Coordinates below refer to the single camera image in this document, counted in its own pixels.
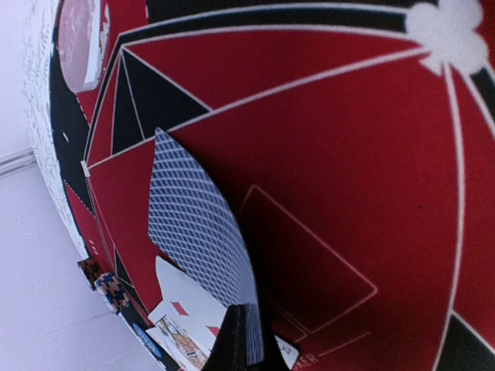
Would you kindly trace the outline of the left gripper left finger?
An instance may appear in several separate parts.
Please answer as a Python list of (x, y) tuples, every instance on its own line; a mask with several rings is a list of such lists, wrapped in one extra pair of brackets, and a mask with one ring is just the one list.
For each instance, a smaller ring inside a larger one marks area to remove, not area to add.
[(231, 305), (203, 371), (245, 371), (247, 367), (244, 306)]

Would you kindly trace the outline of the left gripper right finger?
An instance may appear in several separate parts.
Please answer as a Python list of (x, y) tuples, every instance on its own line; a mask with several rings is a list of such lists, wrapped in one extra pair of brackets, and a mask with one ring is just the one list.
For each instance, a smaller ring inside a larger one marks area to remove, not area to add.
[(264, 337), (265, 358), (262, 362), (263, 371), (289, 371), (285, 360), (283, 359), (280, 348), (276, 341), (275, 335), (269, 332)]

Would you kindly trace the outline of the blue small blind button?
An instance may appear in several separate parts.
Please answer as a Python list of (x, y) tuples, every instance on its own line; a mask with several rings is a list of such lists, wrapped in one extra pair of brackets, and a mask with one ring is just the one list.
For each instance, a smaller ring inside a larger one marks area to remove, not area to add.
[(135, 334), (138, 336), (139, 340), (143, 346), (150, 352), (150, 354), (155, 358), (159, 366), (163, 370), (167, 370), (165, 363), (162, 361), (162, 351), (155, 341), (148, 335), (148, 333), (137, 323), (132, 324), (132, 328)]

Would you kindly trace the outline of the ace of diamonds card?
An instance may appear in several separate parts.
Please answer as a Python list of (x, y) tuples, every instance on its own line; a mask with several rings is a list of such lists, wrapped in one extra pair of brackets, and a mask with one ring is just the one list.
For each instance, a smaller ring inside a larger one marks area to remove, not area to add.
[(280, 353), (282, 354), (282, 358), (284, 359), (286, 366), (290, 370), (292, 370), (293, 366), (298, 360), (299, 351), (293, 345), (280, 338), (278, 335), (275, 335), (275, 339), (278, 343)]

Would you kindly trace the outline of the blue white chip stack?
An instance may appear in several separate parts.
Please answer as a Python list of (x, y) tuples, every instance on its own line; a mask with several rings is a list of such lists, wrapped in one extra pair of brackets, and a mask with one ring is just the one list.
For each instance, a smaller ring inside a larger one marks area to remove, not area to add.
[(96, 292), (107, 305), (110, 312), (119, 315), (131, 304), (131, 300), (117, 277), (110, 273), (103, 273), (94, 282)]

